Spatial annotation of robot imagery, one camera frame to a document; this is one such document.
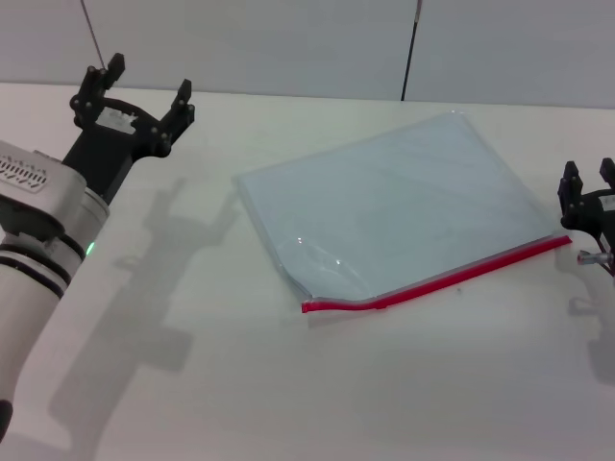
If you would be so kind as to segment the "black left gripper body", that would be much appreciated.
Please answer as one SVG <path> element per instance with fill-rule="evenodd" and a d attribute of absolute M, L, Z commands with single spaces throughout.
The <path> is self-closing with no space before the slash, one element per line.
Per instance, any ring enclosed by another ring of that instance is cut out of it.
<path fill-rule="evenodd" d="M 97 122 L 106 109 L 133 117 L 132 133 Z M 86 180 L 86 187 L 110 204 L 134 163 L 163 151 L 158 146 L 160 121 L 145 110 L 121 100 L 104 98 L 82 102 L 75 111 L 75 124 L 82 132 L 61 162 Z"/>

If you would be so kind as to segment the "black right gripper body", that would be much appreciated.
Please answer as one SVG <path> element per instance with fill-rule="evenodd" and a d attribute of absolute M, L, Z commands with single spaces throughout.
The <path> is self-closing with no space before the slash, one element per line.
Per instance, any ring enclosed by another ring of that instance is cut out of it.
<path fill-rule="evenodd" d="M 569 231 L 582 231 L 597 241 L 614 242 L 614 191 L 602 189 L 581 194 L 580 206 L 560 223 Z"/>

